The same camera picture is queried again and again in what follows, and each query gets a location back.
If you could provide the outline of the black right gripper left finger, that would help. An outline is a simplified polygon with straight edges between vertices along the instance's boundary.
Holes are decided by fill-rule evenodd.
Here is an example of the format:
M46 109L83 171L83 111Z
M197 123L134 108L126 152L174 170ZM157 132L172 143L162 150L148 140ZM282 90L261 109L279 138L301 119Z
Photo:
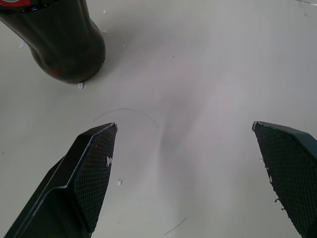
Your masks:
M5 237L89 238L109 183L117 124L87 130L45 175Z

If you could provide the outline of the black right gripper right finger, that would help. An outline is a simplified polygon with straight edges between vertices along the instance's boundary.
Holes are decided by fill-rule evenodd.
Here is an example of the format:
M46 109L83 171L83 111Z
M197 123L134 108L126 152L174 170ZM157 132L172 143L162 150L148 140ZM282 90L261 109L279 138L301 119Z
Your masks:
M317 141L310 134L263 121L253 123L277 201L303 238L317 236Z

